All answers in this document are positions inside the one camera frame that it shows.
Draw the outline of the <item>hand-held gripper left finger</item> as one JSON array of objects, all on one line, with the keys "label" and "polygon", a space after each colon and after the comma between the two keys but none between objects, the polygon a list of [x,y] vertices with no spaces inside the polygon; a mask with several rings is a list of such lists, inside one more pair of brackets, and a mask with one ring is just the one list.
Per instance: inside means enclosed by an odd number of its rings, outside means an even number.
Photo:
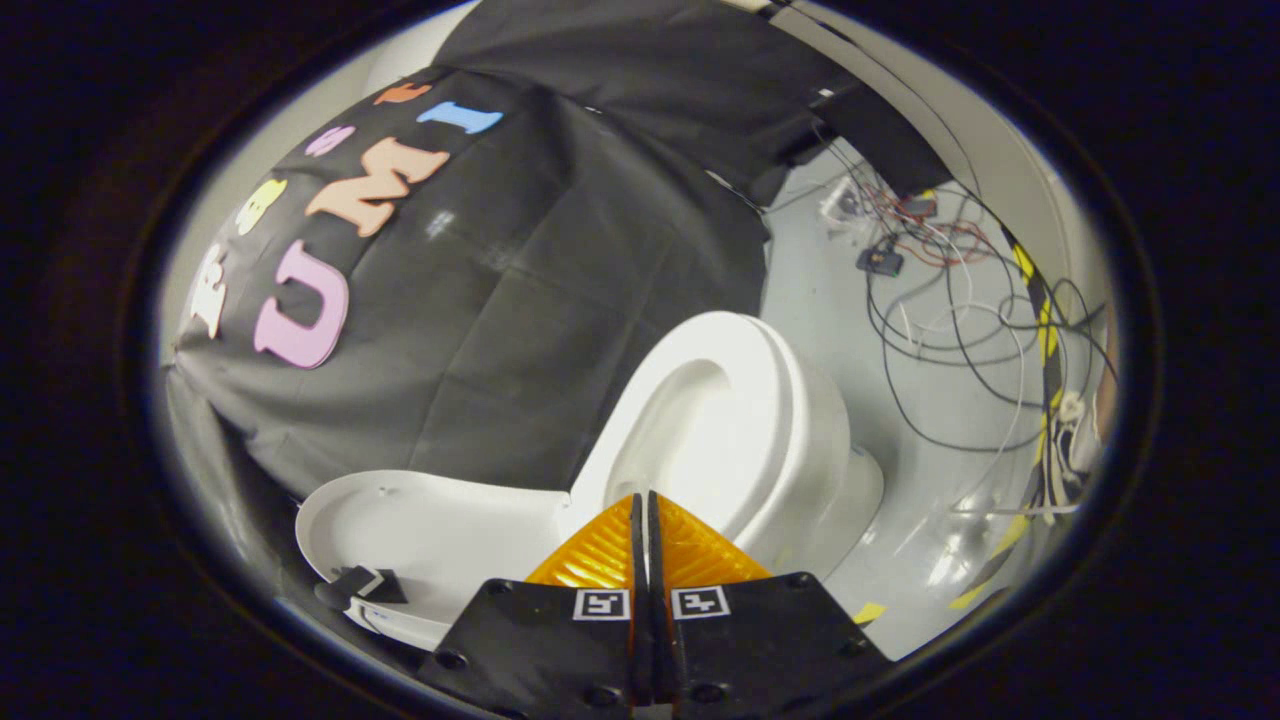
[{"label": "hand-held gripper left finger", "polygon": [[652,702],[644,502],[590,520],[525,582],[484,582],[419,669],[488,714],[631,714]]}]

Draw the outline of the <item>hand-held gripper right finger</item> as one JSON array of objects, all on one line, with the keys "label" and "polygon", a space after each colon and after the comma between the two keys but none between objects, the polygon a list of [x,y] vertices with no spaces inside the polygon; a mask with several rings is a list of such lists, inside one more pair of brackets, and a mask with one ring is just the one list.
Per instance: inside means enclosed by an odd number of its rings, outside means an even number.
[{"label": "hand-held gripper right finger", "polygon": [[676,714],[818,714],[890,660],[812,571],[764,569],[648,496],[653,696]]}]

